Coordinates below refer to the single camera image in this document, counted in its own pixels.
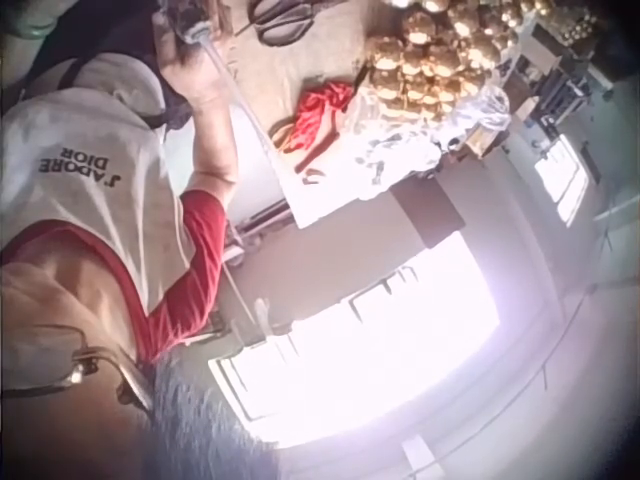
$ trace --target hand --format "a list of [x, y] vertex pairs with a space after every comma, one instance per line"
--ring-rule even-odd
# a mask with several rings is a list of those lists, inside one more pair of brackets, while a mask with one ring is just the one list
[[[210, 0], [210, 12], [216, 11], [214, 4], [217, 3], [217, 0]], [[185, 97], [194, 109], [224, 99], [224, 83], [205, 50], [199, 45], [179, 46], [176, 34], [164, 13], [154, 13], [152, 21], [158, 66], [169, 85]], [[218, 21], [218, 18], [212, 18], [214, 25], [219, 25], [221, 22], [222, 20]], [[214, 47], [224, 58], [228, 43], [228, 29], [223, 28], [220, 32], [214, 41]]]

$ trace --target person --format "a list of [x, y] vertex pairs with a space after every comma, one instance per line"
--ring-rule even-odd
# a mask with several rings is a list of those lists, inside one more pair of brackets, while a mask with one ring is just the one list
[[152, 23], [195, 126], [179, 196], [166, 126], [147, 121], [161, 79], [136, 58], [99, 54], [61, 90], [69, 64], [54, 67], [2, 118], [3, 478], [278, 477], [271, 446], [171, 353], [213, 307], [238, 162], [213, 63]]

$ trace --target eyeglasses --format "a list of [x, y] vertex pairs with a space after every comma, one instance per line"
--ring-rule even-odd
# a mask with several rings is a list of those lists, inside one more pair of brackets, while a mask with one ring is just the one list
[[122, 377], [118, 401], [133, 405], [147, 416], [152, 409], [151, 385], [126, 355], [90, 347], [79, 328], [42, 325], [3, 332], [2, 397], [50, 395], [80, 385], [106, 362]]

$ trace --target glasses frame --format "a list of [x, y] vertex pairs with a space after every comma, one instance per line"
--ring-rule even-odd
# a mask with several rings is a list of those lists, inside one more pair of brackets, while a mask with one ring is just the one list
[[74, 331], [80, 336], [80, 348], [74, 350], [71, 355], [71, 371], [64, 378], [53, 381], [49, 385], [6, 390], [3, 388], [3, 398], [40, 397], [68, 390], [75, 385], [82, 384], [86, 377], [98, 372], [98, 364], [103, 361], [115, 368], [122, 377], [122, 382], [116, 391], [118, 401], [122, 405], [133, 405], [150, 417], [153, 409], [151, 384], [127, 355], [124, 353], [118, 355], [115, 351], [106, 347], [89, 346], [85, 333], [81, 329], [70, 325], [37, 325], [16, 330], [28, 331], [42, 328]]

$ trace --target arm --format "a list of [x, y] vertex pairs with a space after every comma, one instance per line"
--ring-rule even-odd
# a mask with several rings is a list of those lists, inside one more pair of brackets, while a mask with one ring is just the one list
[[193, 143], [194, 171], [188, 190], [204, 190], [227, 207], [238, 181], [238, 154], [225, 100], [193, 109], [196, 136]]
[[225, 85], [202, 48], [178, 51], [162, 13], [154, 14], [153, 24], [160, 72], [193, 111], [194, 172], [187, 188], [210, 193], [226, 208], [238, 181], [238, 156]]

